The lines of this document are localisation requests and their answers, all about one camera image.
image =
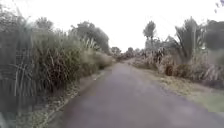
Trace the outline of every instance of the foliage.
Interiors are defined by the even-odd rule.
[[[155,28],[156,28],[156,24],[153,21],[149,21],[149,23],[146,25],[145,29],[143,30],[143,34],[147,38],[147,41],[149,41],[149,38],[151,39],[150,41],[152,46],[153,46],[153,37],[155,35]]]
[[[105,53],[109,53],[108,36],[100,28],[95,27],[93,23],[84,21],[74,29],[73,31],[77,31],[81,38],[93,39]]]
[[[223,88],[223,29],[222,21],[197,25],[194,19],[187,19],[176,27],[178,40],[168,36],[158,46],[140,51],[133,65]]]
[[[38,28],[52,30],[53,29],[53,22],[48,20],[46,17],[41,17],[36,20],[35,24]]]
[[[178,44],[183,53],[183,62],[188,62],[193,55],[196,44],[196,27],[197,23],[192,18],[185,20],[183,27],[176,27],[176,34],[179,39]]]
[[[11,12],[1,10],[0,15],[1,112],[35,105],[112,63],[93,38],[80,38],[73,30],[55,31],[46,18],[38,19],[35,27]]]
[[[118,55],[121,53],[121,50],[118,47],[112,47],[111,52],[113,55]]]

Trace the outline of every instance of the overcast sky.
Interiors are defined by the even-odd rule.
[[[47,17],[56,28],[90,21],[109,36],[110,46],[123,51],[143,48],[142,34],[149,20],[156,23],[157,36],[175,34],[174,26],[192,16],[199,23],[209,19],[224,20],[224,10],[214,13],[218,0],[0,0],[11,8],[18,6],[24,17]]]

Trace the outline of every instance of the narrow road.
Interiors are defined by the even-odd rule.
[[[66,106],[63,128],[224,128],[224,119],[116,64]]]

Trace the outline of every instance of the palm tree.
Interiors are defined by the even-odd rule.
[[[152,46],[153,46],[153,37],[155,35],[155,28],[156,28],[156,24],[153,21],[149,21],[149,23],[146,25],[145,29],[143,30],[143,34],[144,36],[146,36],[147,41],[149,41],[149,38],[151,39],[150,41]]]
[[[176,35],[179,39],[180,49],[183,52],[183,61],[188,62],[196,49],[197,37],[196,37],[197,23],[194,19],[190,18],[185,20],[182,27],[176,27]]]

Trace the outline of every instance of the asphalt road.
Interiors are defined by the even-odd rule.
[[[224,119],[116,64],[72,100],[62,128],[224,128]]]

